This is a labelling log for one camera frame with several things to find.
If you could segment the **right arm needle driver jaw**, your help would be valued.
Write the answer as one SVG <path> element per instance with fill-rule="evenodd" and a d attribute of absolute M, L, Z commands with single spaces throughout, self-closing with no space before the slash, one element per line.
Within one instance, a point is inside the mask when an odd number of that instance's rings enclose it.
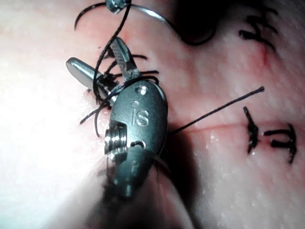
<path fill-rule="evenodd" d="M 93 77 L 95 68 L 82 60 L 71 57 L 66 61 L 66 68 L 70 74 L 82 85 L 93 90 Z M 97 72 L 97 88 L 102 99 L 105 99 L 115 88 L 115 82 Z"/>
<path fill-rule="evenodd" d="M 111 43 L 111 49 L 125 81 L 129 81 L 141 76 L 141 73 L 135 64 L 128 46 L 120 37 L 116 37 L 113 40 Z"/>

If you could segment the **left arm needle driver jaw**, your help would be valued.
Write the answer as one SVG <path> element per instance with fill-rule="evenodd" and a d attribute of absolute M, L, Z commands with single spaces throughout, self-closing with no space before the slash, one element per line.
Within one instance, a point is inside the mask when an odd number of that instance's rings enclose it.
<path fill-rule="evenodd" d="M 131 3 L 131 0 L 106 0 L 105 3 L 110 12 L 118 14 Z"/>

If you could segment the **right arm needle driver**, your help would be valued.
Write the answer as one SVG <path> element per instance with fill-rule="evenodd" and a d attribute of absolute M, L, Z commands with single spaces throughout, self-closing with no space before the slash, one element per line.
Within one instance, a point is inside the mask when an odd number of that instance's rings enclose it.
<path fill-rule="evenodd" d="M 131 198 L 145 181 L 163 149 L 167 116 L 164 91 L 151 81 L 138 81 L 117 96 L 104 139 L 105 154 L 114 163 L 111 182 L 117 196 Z"/>

